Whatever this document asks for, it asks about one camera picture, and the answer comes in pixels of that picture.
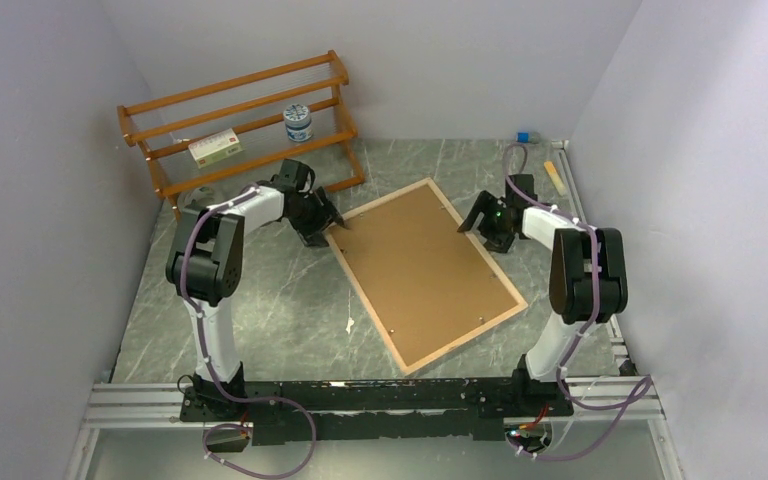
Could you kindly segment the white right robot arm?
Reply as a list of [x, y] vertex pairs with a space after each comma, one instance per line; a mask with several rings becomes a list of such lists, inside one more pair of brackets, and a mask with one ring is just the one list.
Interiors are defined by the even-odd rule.
[[478, 193], [461, 233], [475, 229], [486, 250], [506, 253], [516, 239], [532, 240], [551, 253], [548, 296], [552, 313], [537, 343], [525, 354], [529, 377], [509, 392], [513, 408], [532, 415], [548, 401], [543, 382], [565, 378], [567, 364], [596, 324], [625, 310], [628, 282], [622, 233], [596, 228], [556, 205], [538, 201], [530, 174], [505, 177], [505, 194]]

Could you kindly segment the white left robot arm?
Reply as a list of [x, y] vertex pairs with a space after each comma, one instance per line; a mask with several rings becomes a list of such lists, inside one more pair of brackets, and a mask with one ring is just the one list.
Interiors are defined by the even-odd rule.
[[317, 185], [314, 170], [295, 159], [283, 160], [277, 174], [234, 197], [209, 205], [193, 202], [181, 210], [165, 275], [185, 305], [197, 342], [193, 389], [222, 420], [237, 418], [247, 396], [231, 309], [224, 301], [240, 284], [246, 236], [282, 221], [309, 248], [327, 246], [326, 230], [346, 225]]

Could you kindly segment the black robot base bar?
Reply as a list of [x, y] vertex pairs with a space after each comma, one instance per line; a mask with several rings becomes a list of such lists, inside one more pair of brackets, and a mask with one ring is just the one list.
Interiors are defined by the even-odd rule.
[[235, 401], [208, 380], [187, 387], [184, 423], [244, 423], [256, 446], [287, 442], [469, 437], [501, 441], [517, 425], [569, 417], [574, 409], [554, 383], [509, 377], [244, 381]]

